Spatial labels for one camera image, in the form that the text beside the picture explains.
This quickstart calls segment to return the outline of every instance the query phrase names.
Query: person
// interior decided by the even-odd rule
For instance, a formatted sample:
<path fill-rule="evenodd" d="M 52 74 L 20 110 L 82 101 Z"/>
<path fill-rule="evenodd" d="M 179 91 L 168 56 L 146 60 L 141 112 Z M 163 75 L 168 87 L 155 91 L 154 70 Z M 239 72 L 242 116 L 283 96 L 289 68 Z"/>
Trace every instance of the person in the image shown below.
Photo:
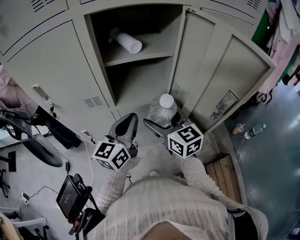
<path fill-rule="evenodd" d="M 127 172 L 137 159 L 128 160 L 119 172 L 112 172 L 96 199 L 106 217 L 88 233 L 87 239 L 233 240 L 227 209 L 245 208 L 254 215 L 256 239 L 266 239 L 268 222 L 263 213 L 226 197 L 199 159 L 173 158 L 179 161 L 185 180 L 150 171 L 123 192 Z M 250 226 L 244 227 L 240 229 L 243 237 L 255 239 L 249 234 Z"/>
<path fill-rule="evenodd" d="M 0 65 L 0 101 L 8 108 L 24 107 L 32 117 L 31 124 L 47 126 L 55 139 L 66 149 L 71 149 L 72 147 L 77 148 L 80 145 L 81 140 L 76 134 L 36 104 L 18 86 L 3 65 Z"/>

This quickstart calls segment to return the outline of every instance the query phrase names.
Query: wooden crate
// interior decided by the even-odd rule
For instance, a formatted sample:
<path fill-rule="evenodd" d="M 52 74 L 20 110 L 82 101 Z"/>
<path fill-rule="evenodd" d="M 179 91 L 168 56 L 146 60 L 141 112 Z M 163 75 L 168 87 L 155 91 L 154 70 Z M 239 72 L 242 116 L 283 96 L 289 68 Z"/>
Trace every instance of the wooden crate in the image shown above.
<path fill-rule="evenodd" d="M 206 165 L 205 169 L 225 196 L 242 203 L 240 188 L 230 155 Z"/>

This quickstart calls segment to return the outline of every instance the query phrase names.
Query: wooden board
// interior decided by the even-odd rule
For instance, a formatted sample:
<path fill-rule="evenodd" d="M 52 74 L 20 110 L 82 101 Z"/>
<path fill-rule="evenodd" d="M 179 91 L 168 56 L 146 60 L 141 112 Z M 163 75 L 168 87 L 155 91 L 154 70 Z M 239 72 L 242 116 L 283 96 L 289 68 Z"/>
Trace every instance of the wooden board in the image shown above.
<path fill-rule="evenodd" d="M 220 164 L 221 164 L 221 167 L 222 167 L 222 171 L 223 171 L 223 175 L 224 175 L 224 179 L 225 179 L 225 184 L 226 184 L 227 191 L 228 191 L 228 196 L 232 200 L 236 201 L 234 190 L 233 190 L 233 183 L 231 181 L 231 176 L 230 176 L 230 172 L 229 172 L 229 169 L 228 169 L 228 163 L 227 163 L 228 161 L 230 161 L 230 159 L 228 159 L 228 157 L 225 157 L 225 158 L 220 160 Z"/>
<path fill-rule="evenodd" d="M 3 213 L 0 212 L 2 220 L 1 230 L 7 240 L 23 240 L 17 228 L 15 228 L 12 221 L 10 221 Z"/>
<path fill-rule="evenodd" d="M 220 161 L 214 162 L 213 165 L 215 167 L 217 181 L 219 182 L 220 190 L 223 192 L 225 196 L 229 197 Z"/>
<path fill-rule="evenodd" d="M 207 166 L 205 166 L 205 168 L 206 168 L 207 174 L 214 180 L 214 182 L 216 183 L 216 185 L 218 187 L 220 187 L 213 163 L 208 164 Z"/>
<path fill-rule="evenodd" d="M 227 167 L 228 167 L 228 170 L 229 170 L 229 173 L 230 173 L 230 177 L 231 177 L 232 187 L 233 187 L 234 195 L 235 195 L 235 201 L 237 203 L 241 203 L 242 204 L 242 198 L 240 196 L 239 182 L 238 182 L 238 179 L 236 177 L 236 173 L 235 173 L 235 169 L 234 169 L 234 166 L 233 166 L 233 162 L 231 160 L 231 156 L 228 155 L 225 158 L 227 159 Z"/>

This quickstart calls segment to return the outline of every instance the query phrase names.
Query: open locker door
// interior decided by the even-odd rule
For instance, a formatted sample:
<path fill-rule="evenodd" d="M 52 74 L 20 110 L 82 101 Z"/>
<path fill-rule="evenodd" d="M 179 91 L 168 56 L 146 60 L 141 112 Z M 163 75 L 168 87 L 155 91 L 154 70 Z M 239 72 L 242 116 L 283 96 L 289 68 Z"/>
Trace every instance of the open locker door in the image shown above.
<path fill-rule="evenodd" d="M 170 93 L 203 132 L 245 103 L 275 67 L 236 29 L 198 8 L 183 7 Z M 225 96 L 233 96 L 235 102 L 217 109 Z"/>

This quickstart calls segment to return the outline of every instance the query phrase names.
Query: plastic cup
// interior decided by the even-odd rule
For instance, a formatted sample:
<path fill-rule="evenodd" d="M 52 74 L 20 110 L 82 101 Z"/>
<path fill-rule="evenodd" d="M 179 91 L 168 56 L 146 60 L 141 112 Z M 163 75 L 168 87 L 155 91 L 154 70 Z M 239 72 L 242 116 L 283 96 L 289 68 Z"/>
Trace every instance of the plastic cup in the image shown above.
<path fill-rule="evenodd" d="M 232 130 L 233 134 L 238 134 L 238 133 L 242 133 L 244 131 L 244 126 L 243 124 L 239 123 L 238 125 L 236 125 L 236 127 Z"/>

